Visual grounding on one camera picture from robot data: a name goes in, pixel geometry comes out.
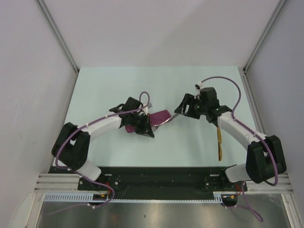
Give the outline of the magenta satin napkin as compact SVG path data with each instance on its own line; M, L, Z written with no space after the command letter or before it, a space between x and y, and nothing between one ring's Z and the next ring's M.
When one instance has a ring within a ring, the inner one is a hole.
M168 110L162 110L159 112L155 112L153 114L150 114L150 125L151 125L151 127L153 127L155 125L159 125L159 124L165 122L166 120L168 120L170 117L171 117L171 114ZM125 130L128 133L135 132L135 128L132 126L125 126Z

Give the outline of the gold butter knife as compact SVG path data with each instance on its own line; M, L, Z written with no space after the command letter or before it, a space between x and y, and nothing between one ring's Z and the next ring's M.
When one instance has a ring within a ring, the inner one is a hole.
M218 160L222 161L222 136L221 136L221 130L219 127L217 127L217 139L218 139Z

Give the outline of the silver metal fork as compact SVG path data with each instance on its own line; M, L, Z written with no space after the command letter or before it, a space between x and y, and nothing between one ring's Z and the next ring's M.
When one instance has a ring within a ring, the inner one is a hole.
M160 126L163 126L166 123L169 123L170 121L172 121L173 119L175 119L176 117L178 117L180 114L174 114L173 116L171 116L169 119L167 119L166 121L164 121L163 123L157 124L152 126L152 132L155 132Z

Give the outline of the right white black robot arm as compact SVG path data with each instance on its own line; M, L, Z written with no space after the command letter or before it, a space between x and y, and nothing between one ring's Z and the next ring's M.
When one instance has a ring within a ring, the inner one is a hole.
M207 121L229 133L247 151L246 162L225 170L219 178L223 190L231 190L239 181L262 183L286 172L286 162L280 139L252 130L232 114L232 109L220 105L213 87L202 88L199 95L185 94L182 102L174 111L186 117Z

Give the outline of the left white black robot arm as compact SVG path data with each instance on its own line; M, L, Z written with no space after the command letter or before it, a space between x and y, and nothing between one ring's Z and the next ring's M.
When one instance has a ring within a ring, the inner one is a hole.
M52 148L55 163L61 162L63 168L71 169L88 178L88 184L95 190L105 184L102 171L88 159L90 143L101 135L125 126L134 128L135 133L153 138L150 124L149 102L129 97L124 104L109 110L109 113L83 126L68 122L62 127Z

